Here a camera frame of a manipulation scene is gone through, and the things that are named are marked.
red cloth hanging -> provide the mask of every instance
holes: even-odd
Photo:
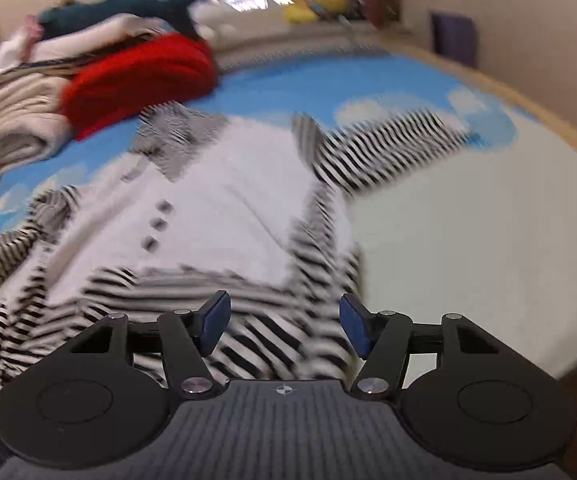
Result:
[[[168,34],[86,67],[64,90],[62,106],[83,140],[144,107],[198,99],[216,85],[208,44]]]

yellow object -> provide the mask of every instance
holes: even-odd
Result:
[[[350,7],[350,0],[291,0],[294,3],[284,7],[284,19],[288,23],[311,23],[319,17],[312,6],[319,6],[332,16],[343,14]]]

stack of folded clothes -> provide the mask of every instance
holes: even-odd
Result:
[[[194,1],[70,1],[29,16],[0,45],[0,173],[145,106],[209,93],[217,75]]]

white folded towel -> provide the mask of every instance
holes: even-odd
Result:
[[[29,113],[57,112],[60,95],[69,81],[63,77],[30,74],[0,89],[1,124]]]
[[[0,122],[0,174],[55,155],[73,137],[66,117],[27,113]]]
[[[166,34],[169,25],[159,18],[140,18],[134,14],[116,14],[110,18],[73,34],[40,41],[33,46],[28,63],[56,59],[69,59],[94,52],[128,38],[135,38],[153,31]],[[10,40],[0,45],[0,74],[22,63],[24,31],[16,31]]]

gray ribbed panel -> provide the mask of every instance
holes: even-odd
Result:
[[[286,384],[286,396],[276,389]],[[389,407],[338,381],[232,381],[218,399],[182,405],[162,435],[120,462],[54,471],[15,458],[0,480],[569,480],[554,465],[475,472],[417,446]]]

